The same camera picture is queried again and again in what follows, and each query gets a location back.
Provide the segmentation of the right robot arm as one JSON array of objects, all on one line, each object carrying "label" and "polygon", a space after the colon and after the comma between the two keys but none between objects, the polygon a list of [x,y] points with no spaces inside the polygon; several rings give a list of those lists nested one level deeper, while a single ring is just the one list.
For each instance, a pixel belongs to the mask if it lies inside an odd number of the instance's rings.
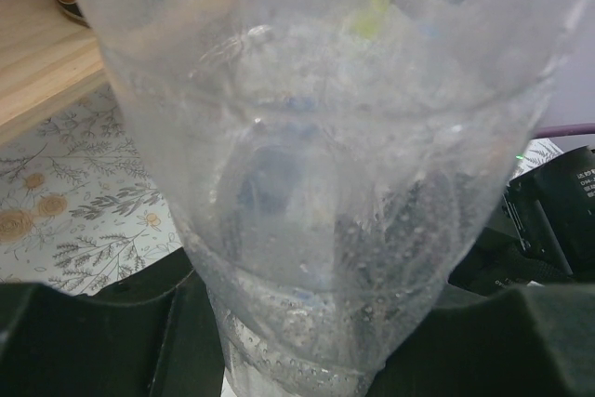
[{"label": "right robot arm", "polygon": [[594,281],[594,151],[566,152],[513,179],[450,285],[490,296],[515,285]]}]

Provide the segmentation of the clear bottle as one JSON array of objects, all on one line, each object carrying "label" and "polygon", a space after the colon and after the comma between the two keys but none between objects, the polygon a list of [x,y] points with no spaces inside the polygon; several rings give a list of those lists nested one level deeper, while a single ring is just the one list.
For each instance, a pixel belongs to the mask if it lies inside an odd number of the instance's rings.
[{"label": "clear bottle", "polygon": [[238,396],[362,396],[478,238],[592,0],[76,0]]}]

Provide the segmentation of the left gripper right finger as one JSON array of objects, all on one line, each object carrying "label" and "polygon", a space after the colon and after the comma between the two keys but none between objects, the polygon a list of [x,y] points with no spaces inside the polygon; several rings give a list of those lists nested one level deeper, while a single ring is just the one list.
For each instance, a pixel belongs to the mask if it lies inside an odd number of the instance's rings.
[{"label": "left gripper right finger", "polygon": [[591,396],[594,286],[447,286],[371,396]]}]

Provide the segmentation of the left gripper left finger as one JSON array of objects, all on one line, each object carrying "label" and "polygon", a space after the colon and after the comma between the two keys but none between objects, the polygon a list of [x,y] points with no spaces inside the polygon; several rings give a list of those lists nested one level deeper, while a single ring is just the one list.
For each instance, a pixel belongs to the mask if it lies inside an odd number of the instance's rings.
[{"label": "left gripper left finger", "polygon": [[206,287],[182,249],[92,296],[1,286],[4,396],[219,396],[223,375]]}]

